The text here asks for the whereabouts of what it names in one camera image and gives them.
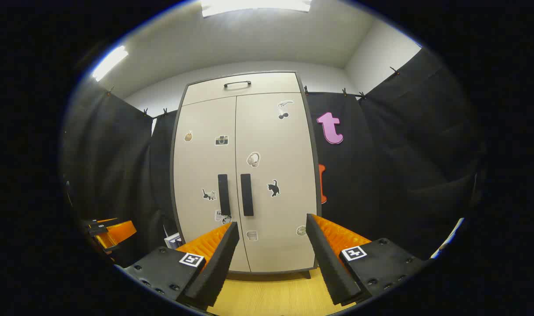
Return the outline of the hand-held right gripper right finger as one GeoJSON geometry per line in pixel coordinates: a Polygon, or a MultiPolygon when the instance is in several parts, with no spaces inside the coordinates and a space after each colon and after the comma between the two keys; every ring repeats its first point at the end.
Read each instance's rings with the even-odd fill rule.
{"type": "Polygon", "coordinates": [[[334,304],[379,298],[427,267],[387,238],[369,241],[323,217],[307,214],[306,234],[334,304]]]}

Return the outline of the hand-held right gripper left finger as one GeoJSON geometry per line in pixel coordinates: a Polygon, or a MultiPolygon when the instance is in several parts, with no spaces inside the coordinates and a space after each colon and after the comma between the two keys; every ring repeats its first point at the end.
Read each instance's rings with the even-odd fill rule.
{"type": "Polygon", "coordinates": [[[167,302],[208,308],[222,290],[239,240],[239,227],[230,222],[177,249],[158,247],[118,271],[167,302]]]}

